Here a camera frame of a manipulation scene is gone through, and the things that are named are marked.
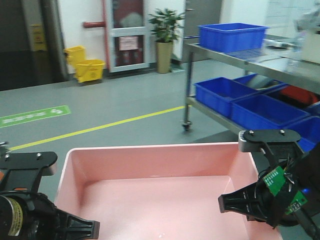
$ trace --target green floor sticker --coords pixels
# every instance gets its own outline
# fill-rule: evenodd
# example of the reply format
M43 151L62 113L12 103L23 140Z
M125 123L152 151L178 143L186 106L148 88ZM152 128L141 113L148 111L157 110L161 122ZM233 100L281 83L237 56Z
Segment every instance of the green floor sticker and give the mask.
M10 116L0 117L0 128L9 127L17 124L25 124L28 122L47 119L52 117L58 117L66 114L70 114L70 109L67 105L55 106L51 108L45 108L36 111L29 111L19 113Z

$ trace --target paper sign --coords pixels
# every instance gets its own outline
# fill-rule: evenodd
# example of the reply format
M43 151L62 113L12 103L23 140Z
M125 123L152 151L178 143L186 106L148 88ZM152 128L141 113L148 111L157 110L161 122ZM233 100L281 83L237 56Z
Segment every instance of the paper sign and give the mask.
M137 36L121 36L119 37L119 50L127 51L127 50L135 50L138 49L138 37Z

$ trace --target cart wheel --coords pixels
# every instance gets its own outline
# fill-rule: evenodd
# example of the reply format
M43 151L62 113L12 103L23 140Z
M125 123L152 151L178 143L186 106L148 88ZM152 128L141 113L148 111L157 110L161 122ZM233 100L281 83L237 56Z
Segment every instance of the cart wheel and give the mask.
M182 123L182 127L184 128L185 131L189 130L190 125L192 125L191 121L187 121L187 122Z

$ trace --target black cable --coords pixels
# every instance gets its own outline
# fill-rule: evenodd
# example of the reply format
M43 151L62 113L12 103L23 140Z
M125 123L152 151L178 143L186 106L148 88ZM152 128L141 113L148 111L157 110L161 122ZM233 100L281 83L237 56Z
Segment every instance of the black cable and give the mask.
M320 240L320 229L303 208L299 208L294 211L293 214L298 223L303 227L304 231L313 240Z

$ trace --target gray floor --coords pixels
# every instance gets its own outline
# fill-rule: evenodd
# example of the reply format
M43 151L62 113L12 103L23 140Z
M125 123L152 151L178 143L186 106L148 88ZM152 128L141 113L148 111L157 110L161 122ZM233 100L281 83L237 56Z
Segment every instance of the gray floor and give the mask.
M214 77L235 78L243 70L213 60L195 62L194 82ZM0 117L68 105L71 114L3 127L0 140L10 147L21 146L133 117L184 105L186 71L103 79L81 86L76 80L0 92ZM39 191L53 201L67 152L72 148L182 144L236 141L237 136L196 109L190 110L191 130L181 127L183 110L175 110L100 130L16 150L53 151L58 155L58 171L43 177ZM260 168L265 163L261 160ZM301 227L280 228L283 239L308 239Z

